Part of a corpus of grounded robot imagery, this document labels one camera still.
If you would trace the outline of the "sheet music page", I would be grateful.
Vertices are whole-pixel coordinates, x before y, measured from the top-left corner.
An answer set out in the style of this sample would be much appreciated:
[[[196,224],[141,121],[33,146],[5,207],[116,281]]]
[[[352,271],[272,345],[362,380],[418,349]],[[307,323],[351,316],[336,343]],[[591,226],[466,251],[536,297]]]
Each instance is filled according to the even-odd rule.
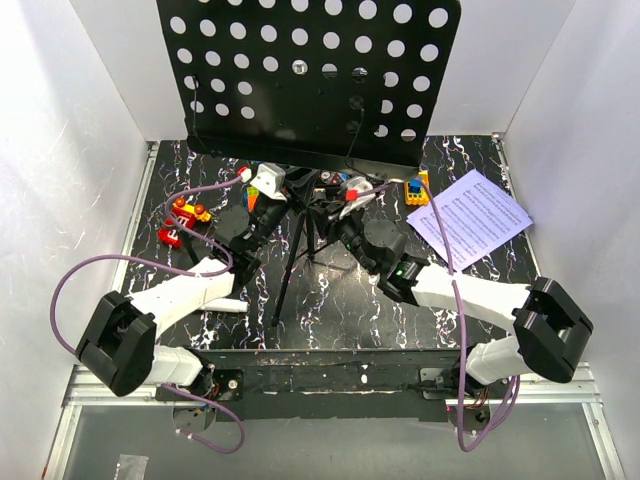
[[[462,271],[532,225],[527,212],[501,187],[472,170],[407,217],[453,269]]]

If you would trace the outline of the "black music stand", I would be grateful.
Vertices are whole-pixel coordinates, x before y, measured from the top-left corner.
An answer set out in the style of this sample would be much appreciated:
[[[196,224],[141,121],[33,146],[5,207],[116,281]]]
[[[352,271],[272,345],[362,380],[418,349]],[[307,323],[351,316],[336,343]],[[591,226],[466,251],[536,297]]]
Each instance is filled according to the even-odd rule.
[[[461,20],[457,1],[161,1],[189,148],[413,179]],[[283,193],[299,226],[344,206],[309,183]]]

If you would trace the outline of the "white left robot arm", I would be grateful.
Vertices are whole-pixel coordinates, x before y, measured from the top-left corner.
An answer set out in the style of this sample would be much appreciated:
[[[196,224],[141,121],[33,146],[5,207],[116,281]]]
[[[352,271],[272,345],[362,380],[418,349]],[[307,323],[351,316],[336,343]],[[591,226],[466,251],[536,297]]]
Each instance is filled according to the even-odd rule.
[[[205,256],[190,269],[148,290],[126,297],[105,294],[76,347],[76,357],[113,394],[126,396],[141,385],[174,384],[193,400],[212,397],[214,367],[193,349],[158,345],[159,337],[184,317],[211,301],[242,290],[254,277],[261,249],[289,210],[289,204],[258,196],[253,211],[242,206],[223,210],[215,240],[233,258],[225,269],[223,256]]]

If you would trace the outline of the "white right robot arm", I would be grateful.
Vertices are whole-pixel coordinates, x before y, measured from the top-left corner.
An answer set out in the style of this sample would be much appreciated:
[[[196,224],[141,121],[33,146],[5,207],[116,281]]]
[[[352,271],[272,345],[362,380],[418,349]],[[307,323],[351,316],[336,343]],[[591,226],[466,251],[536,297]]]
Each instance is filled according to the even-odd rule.
[[[454,389],[475,397],[502,378],[528,373],[565,384],[572,381],[594,326],[556,281],[531,285],[451,275],[405,251],[406,236],[386,219],[362,220],[362,210],[318,207],[320,236],[339,241],[391,300],[416,307],[457,310],[506,332],[506,337],[465,347],[452,373]]]

